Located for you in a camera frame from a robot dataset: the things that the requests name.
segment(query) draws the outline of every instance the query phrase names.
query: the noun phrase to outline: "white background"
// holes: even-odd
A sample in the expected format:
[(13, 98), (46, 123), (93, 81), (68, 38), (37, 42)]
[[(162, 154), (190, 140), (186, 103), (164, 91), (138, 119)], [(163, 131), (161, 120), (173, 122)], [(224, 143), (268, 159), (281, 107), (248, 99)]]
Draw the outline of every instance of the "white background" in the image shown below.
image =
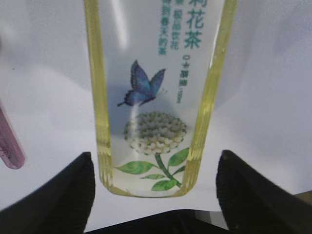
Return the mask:
[(83, 151), (97, 194), (87, 230), (173, 209), (219, 210), (215, 174), (231, 149), (290, 193), (312, 189), (312, 1), (239, 1), (197, 185), (177, 198), (113, 195), (100, 183), (83, 2), (0, 0), (0, 99), (26, 155), (0, 162), (0, 209)]

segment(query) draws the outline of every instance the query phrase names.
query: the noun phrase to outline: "blue butterfly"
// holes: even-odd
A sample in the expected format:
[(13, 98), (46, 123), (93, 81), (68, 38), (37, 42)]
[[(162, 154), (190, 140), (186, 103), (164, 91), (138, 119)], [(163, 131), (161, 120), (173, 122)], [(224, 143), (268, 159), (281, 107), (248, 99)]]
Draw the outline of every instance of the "blue butterfly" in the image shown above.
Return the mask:
[(117, 106), (121, 106), (122, 104), (133, 106), (138, 103), (141, 106), (146, 102), (154, 100), (164, 79), (165, 70), (162, 69), (157, 72), (152, 80), (149, 81), (144, 70), (136, 60), (131, 67), (131, 86), (133, 90), (130, 90), (126, 94), (124, 102), (119, 103)]

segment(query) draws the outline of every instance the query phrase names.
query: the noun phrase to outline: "white flower illustration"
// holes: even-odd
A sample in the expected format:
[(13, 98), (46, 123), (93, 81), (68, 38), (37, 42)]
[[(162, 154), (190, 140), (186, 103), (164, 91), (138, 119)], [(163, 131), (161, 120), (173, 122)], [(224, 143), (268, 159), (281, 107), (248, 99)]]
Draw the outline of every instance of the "white flower illustration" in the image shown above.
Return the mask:
[(124, 137), (138, 153), (166, 154), (179, 146), (186, 134), (186, 124), (163, 112), (140, 114), (125, 127)]

